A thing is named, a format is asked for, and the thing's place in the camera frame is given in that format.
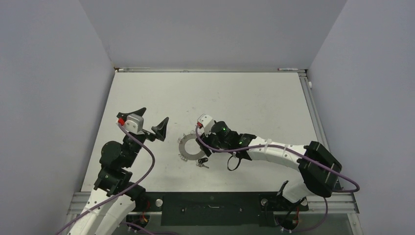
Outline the metal disc with keyrings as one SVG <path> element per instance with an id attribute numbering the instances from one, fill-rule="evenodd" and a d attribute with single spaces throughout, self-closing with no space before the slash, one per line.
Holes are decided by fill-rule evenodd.
<path id="1" fill-rule="evenodd" d="M 196 142 L 196 134 L 184 134 L 181 138 L 178 138 L 179 157 L 181 160 L 195 161 L 205 156 L 205 153 L 200 149 Z"/>

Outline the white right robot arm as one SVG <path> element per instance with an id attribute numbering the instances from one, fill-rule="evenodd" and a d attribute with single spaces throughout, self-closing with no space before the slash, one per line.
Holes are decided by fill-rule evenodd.
<path id="1" fill-rule="evenodd" d="M 207 157 L 212 153 L 229 153 L 240 162 L 266 161 L 295 170 L 300 179 L 286 180 L 276 197 L 277 205 L 284 210 L 309 195 L 328 198 L 335 191 L 342 165 L 317 141 L 306 145 L 282 144 L 253 134 L 239 134 L 223 121 L 214 121 L 212 125 L 198 121 L 196 127 L 203 130 L 196 142 Z"/>

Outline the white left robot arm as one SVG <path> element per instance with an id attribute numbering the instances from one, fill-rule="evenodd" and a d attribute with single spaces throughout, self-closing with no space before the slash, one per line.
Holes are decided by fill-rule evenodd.
<path id="1" fill-rule="evenodd" d="M 146 189 L 140 186 L 155 166 L 155 156 L 145 141 L 164 141 L 169 118 L 164 118 L 151 131 L 143 128 L 146 108 L 118 113 L 117 126 L 124 133 L 122 142 L 109 141 L 101 149 L 100 171 L 81 213 L 68 223 L 70 235 L 109 235 L 133 210 L 151 207 Z M 135 182 L 128 171 L 139 152 L 144 149 L 151 157 L 145 174 Z"/>

